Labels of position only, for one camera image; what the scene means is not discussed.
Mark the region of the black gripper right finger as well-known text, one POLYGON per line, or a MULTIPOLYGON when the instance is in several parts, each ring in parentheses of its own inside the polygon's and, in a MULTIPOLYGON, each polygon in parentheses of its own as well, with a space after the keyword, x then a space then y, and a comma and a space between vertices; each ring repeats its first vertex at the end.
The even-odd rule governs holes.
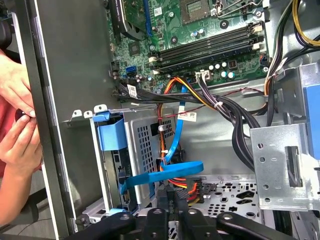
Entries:
POLYGON ((222 212, 216 217, 204 215, 189 207, 189 195, 175 192, 179 211, 179 226, 183 240, 293 240, 294 237, 255 222, 234 212, 222 212))

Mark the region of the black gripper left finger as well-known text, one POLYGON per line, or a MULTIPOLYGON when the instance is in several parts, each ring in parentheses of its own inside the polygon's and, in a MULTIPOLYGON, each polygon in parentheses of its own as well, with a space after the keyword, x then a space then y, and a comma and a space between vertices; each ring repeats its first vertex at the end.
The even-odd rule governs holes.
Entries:
POLYGON ((173 189, 157 192, 155 208, 144 208, 138 215, 119 212, 103 218, 67 240, 167 240, 169 238, 170 204, 175 200, 173 189))

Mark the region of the person's right hand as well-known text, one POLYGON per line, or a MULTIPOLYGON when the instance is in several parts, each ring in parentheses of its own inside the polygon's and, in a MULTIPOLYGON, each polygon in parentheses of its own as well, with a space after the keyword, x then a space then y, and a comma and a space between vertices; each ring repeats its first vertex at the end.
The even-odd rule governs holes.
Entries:
POLYGON ((5 175, 30 177, 40 165, 42 146, 37 121, 22 116, 0 142, 0 159, 6 164, 5 175))

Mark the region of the person's left hand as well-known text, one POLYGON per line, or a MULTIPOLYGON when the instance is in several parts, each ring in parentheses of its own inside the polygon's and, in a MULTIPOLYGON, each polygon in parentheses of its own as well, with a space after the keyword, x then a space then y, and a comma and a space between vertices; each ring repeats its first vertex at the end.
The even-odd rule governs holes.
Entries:
POLYGON ((36 116, 27 68, 0 52, 0 95, 28 116, 36 116))

